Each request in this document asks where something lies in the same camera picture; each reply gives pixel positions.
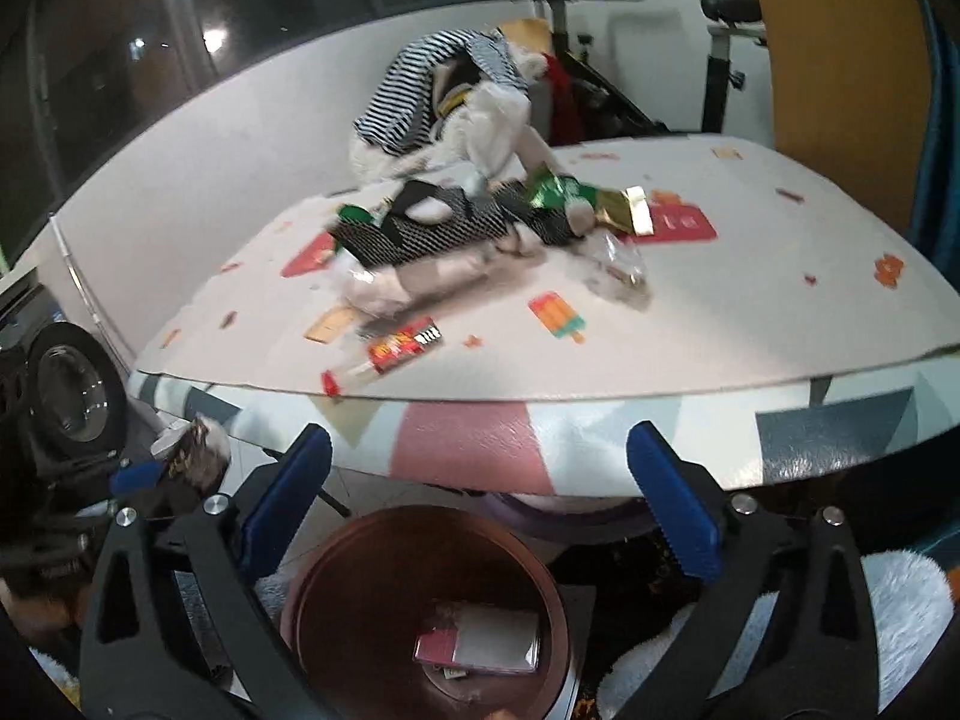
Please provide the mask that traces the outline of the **white plastic bag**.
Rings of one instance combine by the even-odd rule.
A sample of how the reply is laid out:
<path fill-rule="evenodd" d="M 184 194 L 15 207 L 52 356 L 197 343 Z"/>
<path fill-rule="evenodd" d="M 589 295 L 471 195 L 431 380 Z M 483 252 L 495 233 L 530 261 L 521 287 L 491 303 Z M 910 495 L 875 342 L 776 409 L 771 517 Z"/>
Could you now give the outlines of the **white plastic bag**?
<path fill-rule="evenodd" d="M 467 197 L 488 192 L 491 179 L 512 160 L 529 121 L 530 99 L 520 89 L 482 82 L 467 93 L 444 127 L 446 142 L 457 146 L 470 164 L 462 184 Z"/>

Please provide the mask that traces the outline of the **brown round trash bin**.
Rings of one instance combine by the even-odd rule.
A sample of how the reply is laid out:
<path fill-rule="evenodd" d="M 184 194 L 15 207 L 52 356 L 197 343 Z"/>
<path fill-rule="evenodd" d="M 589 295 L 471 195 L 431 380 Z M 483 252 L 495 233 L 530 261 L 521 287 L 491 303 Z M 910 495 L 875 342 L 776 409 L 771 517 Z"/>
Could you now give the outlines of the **brown round trash bin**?
<path fill-rule="evenodd" d="M 534 673 L 448 681 L 416 660 L 420 637 L 464 606 L 535 614 Z M 571 658 L 565 603 L 534 551 L 500 523 L 438 505 L 386 509 L 327 536 L 291 582 L 280 631 L 345 718 L 544 718 Z"/>

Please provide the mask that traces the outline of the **green gold snack wrapper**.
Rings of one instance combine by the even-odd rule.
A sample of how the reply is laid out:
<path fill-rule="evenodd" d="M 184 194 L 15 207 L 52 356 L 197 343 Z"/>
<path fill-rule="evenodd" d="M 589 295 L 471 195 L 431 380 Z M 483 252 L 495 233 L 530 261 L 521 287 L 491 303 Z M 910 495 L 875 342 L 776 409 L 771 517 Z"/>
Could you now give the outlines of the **green gold snack wrapper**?
<path fill-rule="evenodd" d="M 527 176 L 526 200 L 532 210 L 558 210 L 569 215 L 583 206 L 592 211 L 586 229 L 603 226 L 630 236 L 651 236 L 654 232 L 651 205 L 640 185 L 627 188 L 602 188 L 579 181 L 569 174 L 556 174 L 540 166 Z"/>

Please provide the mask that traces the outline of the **black polka dot sock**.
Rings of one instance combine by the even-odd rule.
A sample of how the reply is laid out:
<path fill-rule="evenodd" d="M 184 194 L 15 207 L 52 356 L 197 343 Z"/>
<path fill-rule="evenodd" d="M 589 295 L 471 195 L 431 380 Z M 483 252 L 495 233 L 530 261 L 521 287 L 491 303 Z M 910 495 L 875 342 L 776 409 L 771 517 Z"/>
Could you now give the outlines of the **black polka dot sock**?
<path fill-rule="evenodd" d="M 560 200 L 558 206 L 535 208 L 526 199 L 526 188 L 519 181 L 509 181 L 493 190 L 493 200 L 505 213 L 506 220 L 523 224 L 545 245 L 566 247 L 584 238 L 596 227 L 596 210 L 587 200 Z"/>
<path fill-rule="evenodd" d="M 443 221 L 418 221 L 416 205 L 434 200 L 449 211 Z M 405 182 L 381 221 L 361 216 L 359 206 L 338 212 L 331 234 L 364 268 L 400 266 L 473 244 L 498 241 L 511 232 L 508 216 L 490 195 L 469 197 L 462 188 L 412 179 Z"/>

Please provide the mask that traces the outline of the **striped black white shirt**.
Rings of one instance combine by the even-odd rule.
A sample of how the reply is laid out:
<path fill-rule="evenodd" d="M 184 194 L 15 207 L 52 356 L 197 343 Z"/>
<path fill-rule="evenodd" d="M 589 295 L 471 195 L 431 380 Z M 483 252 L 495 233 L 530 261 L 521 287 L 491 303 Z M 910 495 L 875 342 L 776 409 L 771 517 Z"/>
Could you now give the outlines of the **striped black white shirt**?
<path fill-rule="evenodd" d="M 407 44 L 394 57 L 370 104 L 353 122 L 358 137 L 391 156 L 427 146 L 436 121 L 434 71 L 460 57 L 467 57 L 492 82 L 519 91 L 529 87 L 500 31 L 432 32 Z"/>

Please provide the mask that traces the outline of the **black exercise bike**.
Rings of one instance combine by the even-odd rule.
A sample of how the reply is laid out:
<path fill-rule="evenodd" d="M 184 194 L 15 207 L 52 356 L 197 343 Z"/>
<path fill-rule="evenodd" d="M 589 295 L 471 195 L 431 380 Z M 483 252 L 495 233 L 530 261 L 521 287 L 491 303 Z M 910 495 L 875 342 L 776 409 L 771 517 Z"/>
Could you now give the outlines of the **black exercise bike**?
<path fill-rule="evenodd" d="M 527 0 L 547 15 L 583 138 L 731 135 L 770 146 L 760 0 Z"/>

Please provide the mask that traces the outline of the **clear plastic wrapper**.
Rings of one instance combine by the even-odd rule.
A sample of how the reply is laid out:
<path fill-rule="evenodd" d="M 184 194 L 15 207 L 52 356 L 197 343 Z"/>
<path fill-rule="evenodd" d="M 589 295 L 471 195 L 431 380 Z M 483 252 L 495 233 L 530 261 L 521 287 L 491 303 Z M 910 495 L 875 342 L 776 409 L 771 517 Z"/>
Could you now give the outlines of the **clear plastic wrapper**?
<path fill-rule="evenodd" d="M 597 229 L 581 244 L 586 262 L 584 282 L 592 293 L 610 302 L 644 309 L 651 299 L 646 266 L 640 251 L 612 232 Z"/>

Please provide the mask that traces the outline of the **white tissue pack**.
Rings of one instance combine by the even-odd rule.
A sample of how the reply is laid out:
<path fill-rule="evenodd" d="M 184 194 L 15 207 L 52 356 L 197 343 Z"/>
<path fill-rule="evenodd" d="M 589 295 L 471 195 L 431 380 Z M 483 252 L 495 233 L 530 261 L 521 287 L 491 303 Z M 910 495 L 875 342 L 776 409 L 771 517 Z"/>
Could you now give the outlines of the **white tissue pack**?
<path fill-rule="evenodd" d="M 343 282 L 342 298 L 366 316 L 388 319 L 472 286 L 501 263 L 500 252 L 493 245 L 483 244 L 404 265 L 355 265 Z"/>

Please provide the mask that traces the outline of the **red toothpick tube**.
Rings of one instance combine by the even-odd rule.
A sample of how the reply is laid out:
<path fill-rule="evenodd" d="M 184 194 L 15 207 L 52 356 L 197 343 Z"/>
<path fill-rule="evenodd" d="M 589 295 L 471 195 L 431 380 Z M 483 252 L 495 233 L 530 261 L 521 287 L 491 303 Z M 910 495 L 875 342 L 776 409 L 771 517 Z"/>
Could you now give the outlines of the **red toothpick tube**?
<path fill-rule="evenodd" d="M 443 333 L 431 317 L 409 322 L 382 337 L 365 341 L 358 351 L 322 372 L 322 393 L 331 398 L 354 394 L 443 343 Z"/>

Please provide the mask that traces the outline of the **red cigarette box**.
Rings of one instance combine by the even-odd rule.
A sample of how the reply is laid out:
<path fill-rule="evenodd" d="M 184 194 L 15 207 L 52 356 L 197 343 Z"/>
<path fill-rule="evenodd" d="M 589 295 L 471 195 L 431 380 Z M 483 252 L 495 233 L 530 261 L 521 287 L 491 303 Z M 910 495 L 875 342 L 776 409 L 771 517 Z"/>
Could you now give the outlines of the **red cigarette box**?
<path fill-rule="evenodd" d="M 527 676 L 539 666 L 539 616 L 496 606 L 439 606 L 416 639 L 413 658 L 441 670 Z"/>

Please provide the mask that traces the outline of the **light blue fluffy sleeve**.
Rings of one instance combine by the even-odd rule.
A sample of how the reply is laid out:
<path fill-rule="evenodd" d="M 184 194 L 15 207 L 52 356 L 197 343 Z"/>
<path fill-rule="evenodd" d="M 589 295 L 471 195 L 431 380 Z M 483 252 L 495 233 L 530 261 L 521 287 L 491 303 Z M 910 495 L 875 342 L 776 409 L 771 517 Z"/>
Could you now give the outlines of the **light blue fluffy sleeve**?
<path fill-rule="evenodd" d="M 878 708 L 886 709 L 928 660 L 953 616 L 947 574 L 928 556 L 887 551 L 861 559 L 874 613 L 878 653 Z M 679 637 L 697 605 L 682 608 L 669 628 L 636 645 L 602 679 L 597 706 L 613 718 L 646 681 Z"/>

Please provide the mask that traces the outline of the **white fluffy clothes pile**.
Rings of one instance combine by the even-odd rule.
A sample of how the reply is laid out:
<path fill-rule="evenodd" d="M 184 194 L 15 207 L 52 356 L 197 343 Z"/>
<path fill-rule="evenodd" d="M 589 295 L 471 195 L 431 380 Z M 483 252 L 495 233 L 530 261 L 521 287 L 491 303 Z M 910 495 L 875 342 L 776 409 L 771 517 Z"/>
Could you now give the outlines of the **white fluffy clothes pile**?
<path fill-rule="evenodd" d="M 514 68 L 530 99 L 535 132 L 550 133 L 548 57 L 500 31 L 448 29 L 418 37 L 387 67 L 370 104 L 353 122 L 348 154 L 362 184 L 439 169 L 467 156 L 473 88 L 494 60 Z"/>

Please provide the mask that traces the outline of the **washing machine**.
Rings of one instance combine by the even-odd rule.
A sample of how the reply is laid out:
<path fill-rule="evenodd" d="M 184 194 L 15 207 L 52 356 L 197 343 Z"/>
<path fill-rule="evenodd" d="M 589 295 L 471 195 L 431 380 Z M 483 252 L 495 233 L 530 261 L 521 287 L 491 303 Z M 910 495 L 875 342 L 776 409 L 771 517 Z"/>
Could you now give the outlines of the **washing machine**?
<path fill-rule="evenodd" d="M 3 294 L 2 349 L 13 355 L 7 401 L 25 408 L 39 475 L 64 478 L 121 455 L 128 399 L 116 363 L 93 333 L 65 319 L 42 284 Z"/>

